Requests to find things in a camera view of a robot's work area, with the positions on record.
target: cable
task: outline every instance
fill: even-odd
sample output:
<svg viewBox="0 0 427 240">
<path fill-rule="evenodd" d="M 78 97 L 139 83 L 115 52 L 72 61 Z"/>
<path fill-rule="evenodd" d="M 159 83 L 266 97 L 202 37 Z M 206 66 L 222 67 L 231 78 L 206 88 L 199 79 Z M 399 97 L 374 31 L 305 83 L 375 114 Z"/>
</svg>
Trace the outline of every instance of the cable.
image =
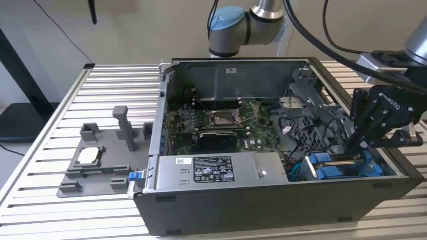
<svg viewBox="0 0 427 240">
<path fill-rule="evenodd" d="M 338 46 L 337 43 L 334 42 L 331 35 L 330 35 L 329 24 L 327 24 L 329 4 L 330 4 L 330 0 L 325 0 L 322 21 L 323 21 L 323 31 L 325 31 L 325 35 L 326 35 L 329 43 L 334 46 L 334 48 L 337 48 L 338 50 L 342 50 L 343 52 L 347 52 L 351 54 L 367 54 L 369 52 L 366 52 L 366 51 L 358 51 L 358 50 L 353 50 L 353 49 L 345 48 L 342 46 Z"/>
<path fill-rule="evenodd" d="M 291 172 L 291 175 L 290 175 L 290 182 L 295 182 L 295 180 L 296 180 L 295 174 L 296 174 L 296 171 L 298 171 L 298 169 L 299 169 L 301 167 L 302 167 L 302 164 L 301 164 L 301 163 L 298 163 L 298 164 L 294 166 L 292 172 Z"/>
<path fill-rule="evenodd" d="M 426 95 L 427 94 L 427 89 L 415 85 L 411 82 L 406 82 L 403 80 L 399 80 L 395 77 L 391 77 L 383 73 L 379 73 L 363 66 L 361 66 L 359 64 L 354 63 L 351 60 L 349 60 L 347 58 L 345 58 L 342 55 L 339 55 L 334 50 L 331 50 L 321 41 L 319 39 L 317 39 L 317 37 L 309 32 L 309 30 L 305 28 L 305 26 L 302 25 L 294 9 L 292 9 L 292 5 L 291 5 L 291 0 L 283 0 L 283 4 L 284 4 L 284 10 L 286 10 L 286 14 L 288 19 L 291 20 L 295 29 L 298 30 L 298 32 L 303 35 L 303 37 L 309 40 L 309 42 L 330 57 L 333 58 L 335 61 L 338 61 L 341 64 L 343 64 L 346 67 L 351 68 L 354 71 L 383 81 L 385 83 L 390 84 L 390 85 L 395 85 L 395 87 L 403 88 L 406 90 L 414 91 L 419 94 Z"/>
<path fill-rule="evenodd" d="M 208 19 L 207 19 L 207 39 L 211 39 L 211 27 L 212 27 L 212 21 L 214 21 L 214 16 L 216 14 L 216 9 L 219 7 L 219 2 L 220 0 L 214 1 L 212 9 L 208 14 Z"/>
<path fill-rule="evenodd" d="M 70 36 L 67 35 L 66 31 L 63 30 L 63 28 L 60 27 L 60 25 L 56 23 L 56 21 L 54 20 L 54 18 L 50 16 L 50 14 L 47 13 L 47 11 L 44 10 L 44 8 L 40 6 L 40 4 L 38 3 L 36 0 L 32 0 L 35 2 L 35 4 L 39 6 L 39 8 L 42 9 L 42 11 L 44 12 L 46 16 L 52 20 L 52 22 L 55 23 L 56 27 L 59 28 L 59 30 L 62 31 L 62 33 L 66 35 L 68 41 L 71 42 L 71 44 L 76 47 L 76 49 L 79 49 L 80 53 L 86 56 L 87 60 L 91 62 L 91 64 L 94 63 L 91 58 L 88 57 L 88 55 L 83 52 L 83 50 L 78 47 L 78 45 L 74 43 L 72 39 L 70 38 Z"/>
<path fill-rule="evenodd" d="M 303 119 L 303 118 L 309 118 L 311 121 L 315 120 L 315 118 L 311 117 L 311 116 L 298 116 L 298 117 L 291 117 L 291 118 L 290 118 L 290 117 L 286 117 L 286 116 L 279 117 L 279 128 L 280 128 L 280 129 L 284 129 L 284 126 L 283 126 L 283 124 L 282 124 L 282 120 L 295 121 L 296 119 Z"/>
<path fill-rule="evenodd" d="M 2 144 L 0 144 L 0 148 L 3 148 L 4 150 L 7 150 L 8 152 L 11 152 L 11 153 L 14 153 L 14 154 L 18 154 L 18 155 L 26 157 L 24 154 L 19 153 L 19 152 L 16 152 L 16 151 L 12 151 L 12 150 L 10 150 L 10 149 L 7 149 L 6 146 L 3 146 Z"/>
<path fill-rule="evenodd" d="M 339 119 L 338 118 L 334 118 L 325 126 L 325 130 L 323 130 L 323 136 L 322 136 L 322 143 L 323 145 L 326 146 L 327 150 L 330 150 L 331 154 L 335 154 L 335 151 L 333 150 L 331 146 L 327 145 L 326 143 L 326 137 L 327 137 L 327 133 L 329 133 L 329 129 L 330 129 L 330 126 L 331 126 L 331 123 L 334 121 L 338 121 L 339 122 Z"/>
<path fill-rule="evenodd" d="M 291 152 L 291 154 L 288 155 L 288 159 L 292 157 L 292 155 L 296 153 L 296 151 L 298 151 L 298 149 L 301 148 L 301 146 L 302 146 L 302 144 L 303 144 L 303 139 L 302 139 L 302 135 L 301 135 L 301 133 L 299 132 L 288 132 L 288 133 L 294 133 L 294 139 L 295 139 L 295 142 L 296 142 L 296 147 L 294 148 L 294 150 L 292 150 L 292 152 Z"/>
</svg>

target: barcode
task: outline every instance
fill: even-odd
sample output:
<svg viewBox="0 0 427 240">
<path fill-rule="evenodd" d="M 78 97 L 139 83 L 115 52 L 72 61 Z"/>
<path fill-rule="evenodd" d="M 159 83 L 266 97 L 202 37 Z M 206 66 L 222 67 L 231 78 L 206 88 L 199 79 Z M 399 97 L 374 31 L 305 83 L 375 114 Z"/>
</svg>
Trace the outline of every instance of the barcode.
<svg viewBox="0 0 427 240">
<path fill-rule="evenodd" d="M 176 158 L 178 165 L 191 165 L 192 162 L 194 162 L 194 159 L 191 157 Z"/>
</svg>

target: label sticker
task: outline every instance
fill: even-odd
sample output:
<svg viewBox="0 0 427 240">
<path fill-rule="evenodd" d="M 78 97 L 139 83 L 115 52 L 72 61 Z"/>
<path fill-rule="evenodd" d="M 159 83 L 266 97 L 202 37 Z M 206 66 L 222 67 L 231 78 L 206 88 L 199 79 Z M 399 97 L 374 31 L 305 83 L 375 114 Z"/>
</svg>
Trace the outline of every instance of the label sticker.
<svg viewBox="0 0 427 240">
<path fill-rule="evenodd" d="M 194 158 L 194 181 L 198 184 L 235 182 L 235 170 L 231 156 L 207 156 Z"/>
<path fill-rule="evenodd" d="M 179 157 L 176 158 L 176 165 L 191 165 L 194 159 L 191 157 Z"/>
<path fill-rule="evenodd" d="M 226 74 L 236 74 L 238 68 L 226 68 Z"/>
</svg>

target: slotted metal surface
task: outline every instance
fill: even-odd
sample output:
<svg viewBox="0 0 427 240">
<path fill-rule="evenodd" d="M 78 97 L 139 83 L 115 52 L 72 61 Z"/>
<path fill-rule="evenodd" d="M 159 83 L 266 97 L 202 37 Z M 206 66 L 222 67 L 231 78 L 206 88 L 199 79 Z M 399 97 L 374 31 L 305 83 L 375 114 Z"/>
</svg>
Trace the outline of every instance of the slotted metal surface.
<svg viewBox="0 0 427 240">
<path fill-rule="evenodd" d="M 325 66 L 350 93 L 369 88 L 343 65 Z M 116 239 L 154 240 L 134 201 L 127 195 L 58 198 L 58 186 L 80 141 L 83 123 L 118 129 L 111 118 L 116 105 L 130 107 L 134 126 L 155 118 L 158 65 L 100 65 L 84 71 L 59 112 L 28 151 L 6 188 L 0 207 L 0 240 Z M 427 132 L 426 125 L 418 131 Z M 427 176 L 427 146 L 403 148 L 411 163 Z M 427 239 L 427 182 L 402 200 L 382 203 L 358 223 L 216 233 L 174 239 L 422 240 Z"/>
</svg>

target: black stand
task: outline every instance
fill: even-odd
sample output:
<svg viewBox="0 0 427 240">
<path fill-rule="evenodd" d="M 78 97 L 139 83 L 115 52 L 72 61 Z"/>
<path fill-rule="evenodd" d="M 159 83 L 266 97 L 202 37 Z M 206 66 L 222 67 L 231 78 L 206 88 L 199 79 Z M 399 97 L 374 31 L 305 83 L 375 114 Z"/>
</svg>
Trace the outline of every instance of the black stand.
<svg viewBox="0 0 427 240">
<path fill-rule="evenodd" d="M 12 104 L 0 115 L 0 142 L 31 143 L 36 140 L 59 103 L 48 102 L 2 29 L 0 62 L 31 102 Z"/>
</svg>

